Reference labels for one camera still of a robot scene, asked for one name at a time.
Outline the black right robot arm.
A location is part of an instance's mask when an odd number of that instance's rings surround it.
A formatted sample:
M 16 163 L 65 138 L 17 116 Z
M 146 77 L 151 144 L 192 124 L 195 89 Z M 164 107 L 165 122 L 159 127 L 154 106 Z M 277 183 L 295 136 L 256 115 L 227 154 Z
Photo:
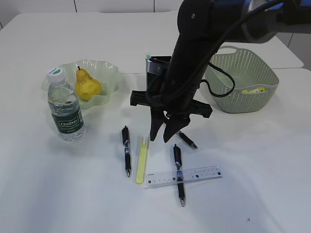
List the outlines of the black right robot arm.
M 224 42 L 265 43 L 277 33 L 310 33 L 308 0 L 185 0 L 178 15 L 179 31 L 169 65 L 133 91 L 132 106 L 150 107 L 150 140 L 165 126 L 169 141 L 188 126 L 190 115 L 210 117 L 212 108 L 194 99 L 212 56 Z

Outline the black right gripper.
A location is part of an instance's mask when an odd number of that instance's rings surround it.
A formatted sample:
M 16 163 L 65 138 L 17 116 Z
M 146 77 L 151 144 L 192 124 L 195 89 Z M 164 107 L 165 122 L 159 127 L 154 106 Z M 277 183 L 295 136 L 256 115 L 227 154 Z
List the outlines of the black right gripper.
M 132 106 L 150 107 L 150 140 L 154 141 L 166 124 L 163 140 L 167 143 L 178 131 L 188 126 L 190 114 L 208 118 L 209 104 L 193 99 L 213 54 L 224 42 L 223 35 L 245 15 L 242 0 L 185 0 L 177 15 L 179 37 L 168 69 L 159 78 L 162 85 L 158 94 L 133 91 Z

